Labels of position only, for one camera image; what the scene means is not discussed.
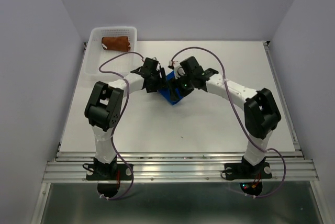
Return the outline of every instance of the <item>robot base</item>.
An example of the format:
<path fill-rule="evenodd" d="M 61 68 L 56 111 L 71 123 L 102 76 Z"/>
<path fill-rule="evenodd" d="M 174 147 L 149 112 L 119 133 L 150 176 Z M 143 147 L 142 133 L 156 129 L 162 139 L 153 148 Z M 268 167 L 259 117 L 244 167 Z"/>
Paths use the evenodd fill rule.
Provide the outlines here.
<path fill-rule="evenodd" d="M 89 169 L 94 169 L 94 164 L 88 165 Z M 87 181 L 116 181 L 118 171 L 120 171 L 120 181 L 130 181 L 131 174 L 130 171 L 127 171 L 128 167 L 125 164 L 117 164 L 116 171 L 113 174 L 108 174 L 106 176 L 100 175 L 98 173 L 93 173 L 91 175 L 86 174 Z"/>
<path fill-rule="evenodd" d="M 262 162 L 257 167 L 257 170 L 251 171 L 244 163 L 226 163 L 225 170 L 222 172 L 226 180 L 253 180 L 258 174 L 261 175 L 262 180 L 272 178 L 270 165 L 267 162 Z"/>

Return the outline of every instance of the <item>white table surface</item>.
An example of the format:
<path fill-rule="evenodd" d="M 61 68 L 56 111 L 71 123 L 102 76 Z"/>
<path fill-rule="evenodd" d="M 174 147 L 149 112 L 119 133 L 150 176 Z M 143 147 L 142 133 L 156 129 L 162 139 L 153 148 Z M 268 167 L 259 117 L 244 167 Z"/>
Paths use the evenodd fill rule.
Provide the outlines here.
<path fill-rule="evenodd" d="M 294 151 L 263 43 L 139 41 L 137 52 L 144 57 L 157 57 L 168 74 L 169 59 L 177 51 L 190 46 L 204 47 L 218 55 L 224 63 L 228 79 L 250 88 L 266 87 L 272 91 L 282 120 L 273 132 L 268 147 Z M 204 69 L 213 68 L 221 72 L 215 58 L 200 50 L 185 51 L 177 60 L 192 55 Z M 84 117 L 84 109 L 96 81 L 86 80 L 82 69 L 62 137 L 61 152 L 95 152 L 93 132 Z M 242 110 L 237 110 L 244 121 Z M 130 96 L 115 132 L 115 145 L 121 152 L 243 152 L 247 139 L 230 104 L 221 97 L 196 90 L 172 106 L 160 94 L 147 94 L 142 90 Z"/>

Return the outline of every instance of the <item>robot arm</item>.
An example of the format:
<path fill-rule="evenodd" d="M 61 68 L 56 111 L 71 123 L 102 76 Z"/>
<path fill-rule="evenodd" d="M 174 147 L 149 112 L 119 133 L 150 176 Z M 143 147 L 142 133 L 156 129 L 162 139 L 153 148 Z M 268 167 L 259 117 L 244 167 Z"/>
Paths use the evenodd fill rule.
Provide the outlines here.
<path fill-rule="evenodd" d="M 172 63 L 174 77 L 167 79 L 164 68 L 155 59 L 146 58 L 143 66 L 132 71 L 124 79 L 108 84 L 97 82 L 85 109 L 85 116 L 93 127 L 96 142 L 94 171 L 100 175 L 111 175 L 116 169 L 116 155 L 111 146 L 111 134 L 117 125 L 122 99 L 126 96 L 126 81 L 130 93 L 146 89 L 156 92 L 168 89 L 171 101 L 180 100 L 195 88 L 228 99 L 225 82 L 232 102 L 244 111 L 245 127 L 252 141 L 261 149 L 266 149 L 272 131 L 277 127 L 281 115 L 272 96 L 264 88 L 261 91 L 247 88 L 231 80 L 224 80 L 214 69 L 203 70 L 194 57 L 181 63 Z M 265 166 L 265 154 L 250 142 L 241 163 L 226 164 L 231 169 L 228 180 L 250 179 L 259 174 Z"/>
<path fill-rule="evenodd" d="M 111 177 L 116 170 L 116 153 L 111 144 L 114 128 L 118 124 L 122 99 L 129 93 L 146 89 L 156 92 L 162 85 L 164 71 L 158 61 L 146 58 L 143 66 L 132 71 L 123 79 L 110 83 L 97 82 L 85 108 L 85 117 L 92 126 L 96 152 L 93 170 L 102 177 Z"/>
<path fill-rule="evenodd" d="M 258 149 L 251 142 L 248 142 L 242 162 L 225 165 L 230 169 L 233 167 L 226 177 L 228 180 L 234 180 L 236 178 L 250 178 L 259 174 L 265 166 L 268 166 L 265 163 L 265 152 L 260 149 L 266 150 L 272 131 L 281 120 L 281 114 L 271 91 L 266 88 L 256 91 L 231 80 L 224 80 L 216 70 L 203 70 L 194 57 L 176 65 L 178 66 L 178 71 L 175 71 L 177 82 L 189 80 L 186 86 L 179 85 L 179 87 L 187 89 L 182 93 L 187 94 L 197 88 L 229 100 L 226 82 L 232 102 L 244 111 L 245 127 L 249 132 L 250 139 L 259 147 Z"/>

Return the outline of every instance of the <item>white wall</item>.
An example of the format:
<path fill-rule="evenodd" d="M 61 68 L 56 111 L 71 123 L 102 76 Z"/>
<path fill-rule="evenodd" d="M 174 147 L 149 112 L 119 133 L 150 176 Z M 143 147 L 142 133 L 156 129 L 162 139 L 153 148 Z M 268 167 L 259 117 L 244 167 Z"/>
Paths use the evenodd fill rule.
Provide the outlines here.
<path fill-rule="evenodd" d="M 304 154 L 335 219 L 335 0 L 295 0 L 270 49 Z"/>
<path fill-rule="evenodd" d="M 80 36 L 133 25 L 139 40 L 270 40 L 293 0 L 62 0 Z"/>
<path fill-rule="evenodd" d="M 29 223 L 82 56 L 61 0 L 0 0 L 0 223 Z"/>

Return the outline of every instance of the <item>glass panel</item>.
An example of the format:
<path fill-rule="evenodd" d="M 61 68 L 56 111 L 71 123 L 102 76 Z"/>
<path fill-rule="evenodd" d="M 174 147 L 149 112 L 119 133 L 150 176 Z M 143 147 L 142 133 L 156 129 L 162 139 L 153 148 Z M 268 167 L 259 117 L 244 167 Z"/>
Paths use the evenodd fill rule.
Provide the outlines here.
<path fill-rule="evenodd" d="M 263 193 L 278 183 L 264 184 Z M 239 190 L 238 183 L 231 183 Z M 117 224 L 322 223 L 309 182 L 286 182 L 252 199 L 228 183 L 136 184 L 124 200 L 100 199 L 95 184 L 53 184 L 43 222 Z"/>

